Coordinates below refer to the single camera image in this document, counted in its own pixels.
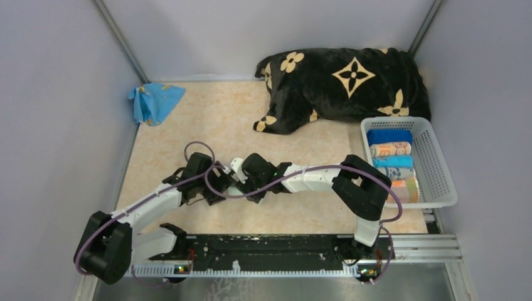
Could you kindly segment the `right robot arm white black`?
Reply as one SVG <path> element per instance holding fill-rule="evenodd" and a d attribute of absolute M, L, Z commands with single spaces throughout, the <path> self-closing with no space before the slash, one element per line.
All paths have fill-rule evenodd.
<path fill-rule="evenodd" d="M 283 162 L 275 166 L 257 153 L 234 158 L 229 164 L 236 188 L 260 202 L 267 193 L 306 191 L 334 193 L 356 216 L 353 250 L 370 258 L 378 249 L 381 216 L 391 191 L 391 179 L 356 155 L 339 164 L 305 166 Z"/>

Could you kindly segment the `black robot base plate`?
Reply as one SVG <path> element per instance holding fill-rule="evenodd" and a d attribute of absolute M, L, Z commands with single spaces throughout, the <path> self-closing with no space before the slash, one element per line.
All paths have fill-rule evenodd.
<path fill-rule="evenodd" d="M 389 237 L 381 235 L 372 247 L 352 235 L 188 235 L 153 261 L 182 261 L 194 272 L 267 272 L 317 274 L 351 272 L 357 264 L 377 275 L 395 258 Z"/>

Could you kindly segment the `blue white patterned towel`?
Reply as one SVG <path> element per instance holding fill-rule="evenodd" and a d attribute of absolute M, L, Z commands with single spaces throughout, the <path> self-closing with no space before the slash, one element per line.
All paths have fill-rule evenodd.
<path fill-rule="evenodd" d="M 415 170 L 411 167 L 378 167 L 377 170 L 392 181 L 415 177 Z"/>

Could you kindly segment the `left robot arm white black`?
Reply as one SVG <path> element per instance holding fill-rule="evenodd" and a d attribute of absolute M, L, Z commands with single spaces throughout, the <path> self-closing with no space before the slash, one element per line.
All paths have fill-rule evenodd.
<path fill-rule="evenodd" d="M 220 194 L 234 183 L 233 173 L 210 156 L 195 152 L 186 166 L 134 204 L 111 213 L 97 211 L 89 218 L 73 257 L 77 271 L 114 284 L 144 260 L 193 261 L 185 230 L 171 223 L 150 232 L 145 228 L 197 195 L 212 203 L 222 201 Z"/>

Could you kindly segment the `mint green towel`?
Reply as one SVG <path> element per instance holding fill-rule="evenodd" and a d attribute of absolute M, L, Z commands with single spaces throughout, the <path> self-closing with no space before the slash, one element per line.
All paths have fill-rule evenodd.
<path fill-rule="evenodd" d="M 240 190 L 238 190 L 236 187 L 229 187 L 226 191 L 226 194 L 230 196 L 242 196 L 243 195 L 243 193 Z"/>

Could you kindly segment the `orange polka dot towel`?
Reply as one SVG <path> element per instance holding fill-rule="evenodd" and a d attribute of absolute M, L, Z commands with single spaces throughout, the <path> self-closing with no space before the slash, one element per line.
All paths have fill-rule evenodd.
<path fill-rule="evenodd" d="M 402 204 L 419 202 L 420 189 L 415 177 L 393 180 L 391 182 L 391 190 L 396 194 Z"/>

